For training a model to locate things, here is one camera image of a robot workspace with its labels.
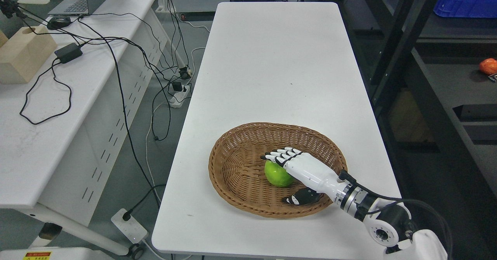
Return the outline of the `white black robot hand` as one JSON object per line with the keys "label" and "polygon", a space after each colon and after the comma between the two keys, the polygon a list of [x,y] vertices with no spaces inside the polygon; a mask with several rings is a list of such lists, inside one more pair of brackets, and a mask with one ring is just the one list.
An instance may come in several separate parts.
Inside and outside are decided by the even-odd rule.
{"label": "white black robot hand", "polygon": [[306,188],[282,199],[290,205],[311,203],[320,193],[324,193],[334,202],[342,202],[351,186],[339,182],[338,175],[311,154],[293,147],[284,147],[261,156],[261,159],[277,163],[289,175],[302,182]]}

